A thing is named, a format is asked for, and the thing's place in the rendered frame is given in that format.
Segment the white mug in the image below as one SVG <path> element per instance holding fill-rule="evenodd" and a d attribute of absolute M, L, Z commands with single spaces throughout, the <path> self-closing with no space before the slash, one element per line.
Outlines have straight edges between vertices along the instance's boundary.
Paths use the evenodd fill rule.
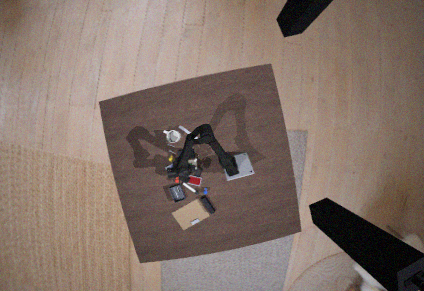
<path fill-rule="evenodd" d="M 181 138 L 180 133 L 176 130 L 171 130 L 170 132 L 167 131 L 167 130 L 164 130 L 164 133 L 167 134 L 167 139 L 171 143 L 175 143 L 175 142 L 179 141 L 180 138 Z"/>

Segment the white taped paper card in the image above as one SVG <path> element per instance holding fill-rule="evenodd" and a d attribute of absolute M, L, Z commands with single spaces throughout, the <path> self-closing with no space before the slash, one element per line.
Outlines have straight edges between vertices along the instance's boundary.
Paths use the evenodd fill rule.
<path fill-rule="evenodd" d="M 195 165 L 196 166 L 196 168 L 195 168 L 195 170 L 197 169 L 197 159 L 195 159 L 195 160 L 188 160 L 188 163 L 192 163 L 193 165 Z"/>

